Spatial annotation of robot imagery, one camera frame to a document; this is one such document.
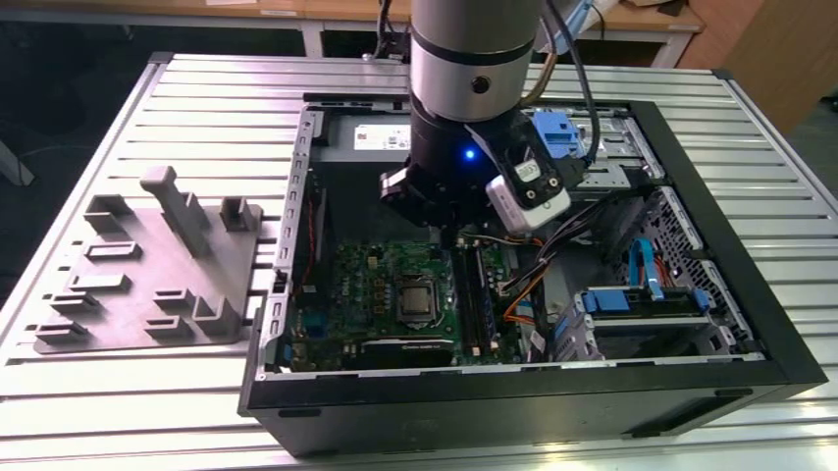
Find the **sticker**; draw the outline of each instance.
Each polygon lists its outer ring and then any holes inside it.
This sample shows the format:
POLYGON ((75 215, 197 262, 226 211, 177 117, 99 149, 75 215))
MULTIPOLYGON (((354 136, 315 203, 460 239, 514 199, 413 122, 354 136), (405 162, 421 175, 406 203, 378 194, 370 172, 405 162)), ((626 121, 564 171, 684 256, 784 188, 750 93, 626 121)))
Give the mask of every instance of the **sticker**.
POLYGON ((544 353, 546 345, 545 337, 542 337, 537 331, 533 331, 533 333, 530 334, 529 341, 536 346, 536 348, 538 348, 538 351, 544 353))
POLYGON ((297 17, 298 16, 298 12, 293 12, 290 10, 262 10, 259 13, 269 17, 297 17))
POLYGON ((518 164, 516 166, 516 171, 525 183, 529 183, 541 177, 541 169, 538 168, 538 163, 534 160, 528 160, 522 164, 518 164))
POLYGON ((690 25, 669 25, 669 29, 673 31, 698 31, 701 27, 690 25))
POLYGON ((357 126, 356 150, 410 150, 410 125, 357 126))

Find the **open computer tower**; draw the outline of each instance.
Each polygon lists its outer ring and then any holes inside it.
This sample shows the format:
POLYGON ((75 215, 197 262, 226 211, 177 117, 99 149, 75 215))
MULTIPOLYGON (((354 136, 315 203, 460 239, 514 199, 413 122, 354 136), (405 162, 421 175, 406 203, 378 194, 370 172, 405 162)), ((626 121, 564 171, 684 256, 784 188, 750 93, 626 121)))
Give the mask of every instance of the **open computer tower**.
MULTIPOLYGON (((473 228, 442 249, 381 203, 408 97, 307 101, 241 403, 293 454, 677 435, 827 381, 654 103, 597 103, 600 157, 554 223, 525 241, 473 228), (510 308, 537 241, 637 186, 510 308)), ((533 113, 568 121, 565 150, 588 145, 582 103, 533 113)))

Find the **table leg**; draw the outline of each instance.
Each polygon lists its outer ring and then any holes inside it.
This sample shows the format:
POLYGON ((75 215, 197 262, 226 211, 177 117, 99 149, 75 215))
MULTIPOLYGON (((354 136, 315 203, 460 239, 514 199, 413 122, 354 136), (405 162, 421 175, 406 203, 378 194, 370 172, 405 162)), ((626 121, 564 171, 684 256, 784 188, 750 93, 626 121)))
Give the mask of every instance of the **table leg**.
POLYGON ((692 37, 693 32, 680 31, 669 34, 669 39, 661 51, 658 51, 658 56, 656 56, 653 67, 660 69, 674 69, 677 67, 692 37))
POLYGON ((0 174, 18 186, 29 186, 35 179, 33 172, 0 141, 0 174))
POLYGON ((301 31, 303 32, 306 56, 323 57, 323 22, 311 20, 301 21, 301 31))

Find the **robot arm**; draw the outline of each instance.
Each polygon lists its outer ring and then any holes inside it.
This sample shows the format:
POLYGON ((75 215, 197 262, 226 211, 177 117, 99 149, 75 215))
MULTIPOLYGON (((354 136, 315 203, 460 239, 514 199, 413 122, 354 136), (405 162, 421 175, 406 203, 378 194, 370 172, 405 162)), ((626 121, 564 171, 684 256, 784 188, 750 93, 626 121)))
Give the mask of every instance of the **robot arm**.
POLYGON ((382 198, 417 225, 453 233, 500 215, 522 233, 570 206, 585 164, 550 158, 521 110, 542 6, 414 1, 412 154, 384 175, 382 198))

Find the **slotted table surface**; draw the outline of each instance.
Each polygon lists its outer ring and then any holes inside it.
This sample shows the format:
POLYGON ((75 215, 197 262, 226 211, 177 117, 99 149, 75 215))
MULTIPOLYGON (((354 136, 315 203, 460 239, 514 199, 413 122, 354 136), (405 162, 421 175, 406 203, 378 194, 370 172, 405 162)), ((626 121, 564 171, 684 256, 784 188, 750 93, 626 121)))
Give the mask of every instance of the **slotted table surface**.
MULTIPOLYGON (((705 71, 598 67, 590 79, 596 98, 658 103, 833 383, 677 438, 352 456, 334 464, 704 470, 793 463, 825 469, 838 462, 838 204, 733 81, 705 71)), ((157 206, 139 185, 151 165, 173 165, 178 187, 202 203, 243 195, 265 208, 250 285, 269 290, 303 93, 404 93, 406 84, 405 66, 360 60, 175 55, 150 63, 0 314, 0 464, 330 464, 299 462, 237 414, 246 341, 41 356, 27 326, 49 315, 42 297, 63 286, 62 267, 82 249, 74 242, 93 233, 81 217, 93 195, 121 193, 135 207, 157 206)), ((545 96, 580 94, 574 70, 561 67, 545 96)), ((247 316, 259 306, 251 297, 247 316)))

